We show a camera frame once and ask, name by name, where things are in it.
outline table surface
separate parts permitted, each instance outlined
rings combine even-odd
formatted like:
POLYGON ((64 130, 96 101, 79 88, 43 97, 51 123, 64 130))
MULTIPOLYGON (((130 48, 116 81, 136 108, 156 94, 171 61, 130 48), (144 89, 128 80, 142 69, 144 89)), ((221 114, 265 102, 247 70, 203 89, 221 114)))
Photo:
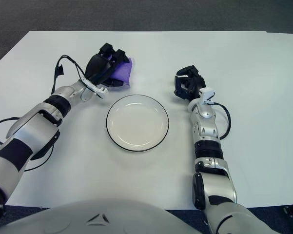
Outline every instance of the table surface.
MULTIPOLYGON (((174 96, 177 70, 195 65, 214 101, 224 104, 232 128, 221 141, 246 207, 293 204, 293 35, 266 32, 29 32, 0 61, 0 119, 22 116, 51 92, 62 54, 85 69, 108 42, 134 58, 130 88, 110 89, 71 110, 42 167, 24 173, 9 205, 54 207, 102 197, 144 201, 164 209, 193 209, 194 146, 188 102, 174 96), (115 145, 105 120, 112 104, 129 94, 159 101, 170 121, 164 141, 132 153, 115 145)), ((77 80, 63 61, 57 87, 77 80)), ((217 126, 226 119, 216 109, 217 126)), ((0 125, 0 139, 12 123, 0 125)), ((40 164, 45 157, 30 162, 40 164)))

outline gray carpet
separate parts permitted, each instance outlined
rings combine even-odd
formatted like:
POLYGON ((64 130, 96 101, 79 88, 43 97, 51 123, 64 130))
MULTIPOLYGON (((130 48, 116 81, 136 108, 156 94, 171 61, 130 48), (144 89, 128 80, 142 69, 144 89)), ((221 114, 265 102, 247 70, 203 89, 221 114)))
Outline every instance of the gray carpet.
MULTIPOLYGON (((0 0, 0 59, 31 30, 243 30, 293 33, 293 0, 0 0)), ((0 225, 40 211, 8 207, 0 225)), ((293 219, 281 207, 251 211, 281 233, 293 219)), ((203 233, 199 211, 171 211, 203 233)))

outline robotic hand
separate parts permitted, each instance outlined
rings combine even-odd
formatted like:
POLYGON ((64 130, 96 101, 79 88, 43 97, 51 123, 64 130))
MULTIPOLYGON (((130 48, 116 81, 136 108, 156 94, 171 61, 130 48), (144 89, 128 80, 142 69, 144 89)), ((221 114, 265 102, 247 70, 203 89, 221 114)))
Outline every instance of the robotic hand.
POLYGON ((212 234, 275 234, 264 222, 245 207, 237 204, 236 191, 223 159, 220 140, 231 128, 231 117, 221 104, 213 102, 215 92, 206 87, 203 77, 192 65, 179 70, 175 77, 175 95, 190 101, 192 132, 195 146, 195 171, 193 175, 193 204, 202 210, 212 234), (212 105, 224 108, 229 127, 219 136, 212 105))
POLYGON ((43 157, 55 144, 59 138, 58 127, 68 112, 79 103, 90 100, 93 95, 106 97, 108 90, 98 88, 99 84, 122 86, 124 79, 119 80, 119 77, 112 75, 116 69, 122 69, 123 63, 130 62, 124 51, 115 51, 109 44, 105 44, 90 59, 85 73, 69 56, 62 56, 59 61, 51 96, 17 120, 9 129, 7 140, 0 146, 0 217, 28 161, 43 157), (71 86, 55 90, 57 76, 64 74, 62 65, 59 66, 62 58, 74 63, 79 80, 71 86))

